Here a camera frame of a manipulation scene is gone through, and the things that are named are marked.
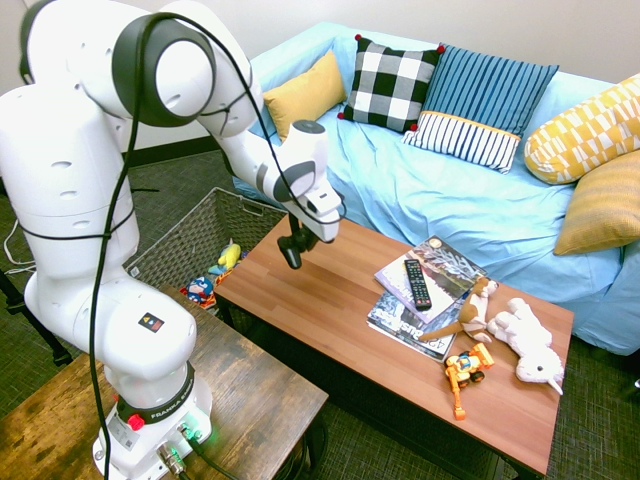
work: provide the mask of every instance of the blue couch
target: blue couch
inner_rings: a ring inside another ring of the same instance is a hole
[[[396,49],[437,45],[321,23],[261,54],[251,63],[268,91],[307,71],[329,49],[351,90],[356,41]],[[556,256],[575,184],[550,186],[524,164],[526,138],[541,124],[610,84],[558,72],[547,87],[507,175],[401,143],[401,134],[339,120],[337,105],[318,121],[330,142],[329,180],[346,199],[347,218],[410,245],[438,235],[515,288],[575,312],[573,332],[620,355],[640,348],[640,242],[589,254]],[[266,107],[263,117],[280,144]],[[253,131],[260,134],[254,126]],[[264,200],[239,179],[244,195]]]

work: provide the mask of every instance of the red button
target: red button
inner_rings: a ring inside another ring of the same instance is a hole
[[[129,417],[129,420],[127,420],[127,423],[129,424],[129,426],[134,432],[137,432],[142,427],[144,427],[144,419],[137,413],[134,413],[133,415],[131,415]]]

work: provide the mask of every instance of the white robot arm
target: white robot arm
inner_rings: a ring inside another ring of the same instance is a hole
[[[122,267],[139,239],[121,175],[127,122],[200,122],[234,174],[305,225],[292,221],[292,236],[278,242],[293,267],[317,239],[338,233],[327,135],[301,121],[275,148],[248,132],[259,119],[260,86],[233,37],[197,2],[149,14],[108,0],[44,1],[27,15],[22,40],[34,83],[0,98],[0,173],[36,260],[25,302],[53,333],[84,351],[93,346],[119,393],[106,418],[109,435],[101,430],[94,444],[100,470],[159,478],[166,472],[158,469],[159,448],[191,451],[177,426],[200,430],[201,440],[210,434],[212,397],[188,363],[193,317]]]

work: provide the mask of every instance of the book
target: book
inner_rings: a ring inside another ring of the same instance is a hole
[[[431,308],[418,311],[413,303],[405,259],[420,261]],[[424,324],[437,318],[475,284],[478,277],[487,272],[460,254],[440,238],[433,236],[411,248],[389,265],[375,273],[376,280]]]
[[[424,322],[392,293],[385,291],[369,312],[367,322],[373,329],[402,342],[434,360],[444,362],[455,340],[454,335],[422,342],[418,338],[427,332],[438,330],[458,319],[466,295],[463,294],[435,319]]]

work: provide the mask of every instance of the black remote control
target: black remote control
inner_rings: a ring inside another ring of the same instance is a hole
[[[429,310],[431,308],[431,297],[427,290],[427,284],[422,276],[422,267],[418,260],[410,259],[404,261],[404,266],[409,275],[409,284],[413,293],[413,303],[418,310]]]

